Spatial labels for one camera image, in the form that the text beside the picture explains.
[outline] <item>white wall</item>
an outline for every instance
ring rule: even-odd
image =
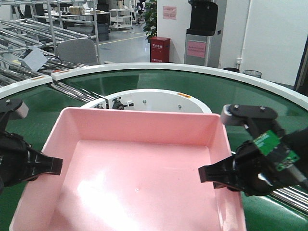
[[[163,19],[163,6],[176,6],[177,19]],[[170,62],[183,64],[186,29],[190,28],[191,5],[187,0],[157,1],[157,36],[171,38]]]
[[[163,19],[163,6],[176,6],[177,20]],[[228,0],[220,66],[235,67],[242,58],[241,71],[258,70],[263,79],[294,85],[308,34],[307,9],[308,0]],[[158,0],[157,35],[171,38],[171,62],[184,61],[190,15],[187,0]]]
[[[308,34],[307,0],[251,0],[241,70],[294,85]]]

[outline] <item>potted plant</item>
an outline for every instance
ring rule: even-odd
[[[143,13],[145,26],[143,31],[146,32],[146,39],[157,35],[157,0],[149,0],[145,3],[145,12]]]

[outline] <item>gray bin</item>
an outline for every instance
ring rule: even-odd
[[[98,40],[109,40],[108,24],[97,24]]]

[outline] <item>gray floor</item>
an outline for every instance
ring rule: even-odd
[[[112,29],[109,40],[100,41],[101,62],[145,63],[150,61],[150,44],[145,39],[143,25]]]

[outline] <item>wall sign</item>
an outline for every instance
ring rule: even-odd
[[[205,58],[206,42],[187,41],[187,55]]]
[[[177,19],[177,7],[176,6],[163,6],[163,18],[164,19]]]

